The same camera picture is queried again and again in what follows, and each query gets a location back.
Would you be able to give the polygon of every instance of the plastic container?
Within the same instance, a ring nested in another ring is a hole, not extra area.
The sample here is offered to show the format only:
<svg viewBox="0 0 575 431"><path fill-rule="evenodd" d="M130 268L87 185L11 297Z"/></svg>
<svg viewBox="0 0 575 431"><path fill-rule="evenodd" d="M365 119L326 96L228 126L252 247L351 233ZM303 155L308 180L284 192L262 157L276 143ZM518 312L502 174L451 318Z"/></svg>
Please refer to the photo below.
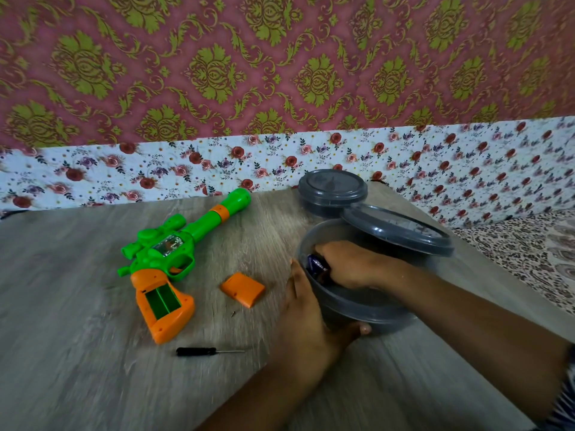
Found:
<svg viewBox="0 0 575 431"><path fill-rule="evenodd" d="M367 183L347 171L318 169L299 179L298 193L310 213L338 218L344 208L367 198Z"/></svg>
<svg viewBox="0 0 575 431"><path fill-rule="evenodd" d="M342 172L331 169L326 171L329 171L328 174ZM335 198L332 194L327 195L329 201ZM346 207L328 206L321 199L315 199L314 202L310 202L309 198L304 200L313 205L311 212L314 214L323 213L320 216L325 217L329 213L333 216L337 209L340 215L340 218L322 222L306 233L296 254L304 267L314 245L337 240L349 240L371 251L405 260L431 272L435 272L437 256L450 256L453 252L447 233L405 215L363 203L353 203ZM398 331L416 319L403 305L381 290L322 286L307 270L306 275L320 303L324 320L330 326L364 321L371 325L373 334L386 334Z"/></svg>

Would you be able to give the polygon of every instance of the black screwdriver handle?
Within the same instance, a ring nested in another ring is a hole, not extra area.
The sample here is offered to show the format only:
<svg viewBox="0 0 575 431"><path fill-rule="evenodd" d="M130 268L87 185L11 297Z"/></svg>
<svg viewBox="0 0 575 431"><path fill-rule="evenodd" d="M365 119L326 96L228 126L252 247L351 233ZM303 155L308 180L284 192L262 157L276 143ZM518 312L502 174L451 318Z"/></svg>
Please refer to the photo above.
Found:
<svg viewBox="0 0 575 431"><path fill-rule="evenodd" d="M204 355L216 355L215 347L179 347L176 349L178 357L199 357Z"/></svg>

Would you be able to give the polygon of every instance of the table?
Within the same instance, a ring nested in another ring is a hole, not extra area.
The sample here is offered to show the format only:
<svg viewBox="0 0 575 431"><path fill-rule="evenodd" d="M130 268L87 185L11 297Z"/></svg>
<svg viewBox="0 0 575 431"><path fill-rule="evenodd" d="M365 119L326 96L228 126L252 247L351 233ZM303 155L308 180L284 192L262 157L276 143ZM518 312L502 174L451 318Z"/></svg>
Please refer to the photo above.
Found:
<svg viewBox="0 0 575 431"><path fill-rule="evenodd" d="M435 223L369 183L368 202ZM0 423L6 430L186 430L265 362L289 258L320 218L296 191L254 194L250 207L196 247L176 287L196 300L177 338L154 344L119 249L140 229L181 213L198 218L220 198L35 211L0 223ZM452 235L439 274L575 340L573 319ZM219 284L241 271L267 286L251 310ZM176 347L247 349L182 359ZM521 430L530 421L424 324L356 341L295 413L290 430Z"/></svg>

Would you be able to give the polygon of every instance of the orange battery cover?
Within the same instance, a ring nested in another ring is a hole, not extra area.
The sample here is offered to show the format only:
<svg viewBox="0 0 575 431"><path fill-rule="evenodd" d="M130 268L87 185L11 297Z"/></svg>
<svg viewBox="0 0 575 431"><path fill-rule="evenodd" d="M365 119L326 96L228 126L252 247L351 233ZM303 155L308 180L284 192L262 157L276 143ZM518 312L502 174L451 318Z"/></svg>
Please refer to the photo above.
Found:
<svg viewBox="0 0 575 431"><path fill-rule="evenodd" d="M266 288L247 275L237 272L222 283L220 289L230 298L234 298L249 309L262 296Z"/></svg>
<svg viewBox="0 0 575 431"><path fill-rule="evenodd" d="M140 269L130 279L136 302L155 343L172 340L193 316L194 298L175 289L159 269Z"/></svg>

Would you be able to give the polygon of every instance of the screwdriver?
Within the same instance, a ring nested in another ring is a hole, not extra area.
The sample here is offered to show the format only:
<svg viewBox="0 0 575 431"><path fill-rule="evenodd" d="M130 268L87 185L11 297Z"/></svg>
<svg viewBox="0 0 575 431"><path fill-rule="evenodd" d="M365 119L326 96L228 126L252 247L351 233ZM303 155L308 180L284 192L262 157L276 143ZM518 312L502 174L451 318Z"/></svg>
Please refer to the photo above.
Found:
<svg viewBox="0 0 575 431"><path fill-rule="evenodd" d="M215 347L179 347L176 349L178 357L201 357L205 355L216 355L228 352L245 352L244 350L218 351Z"/></svg>

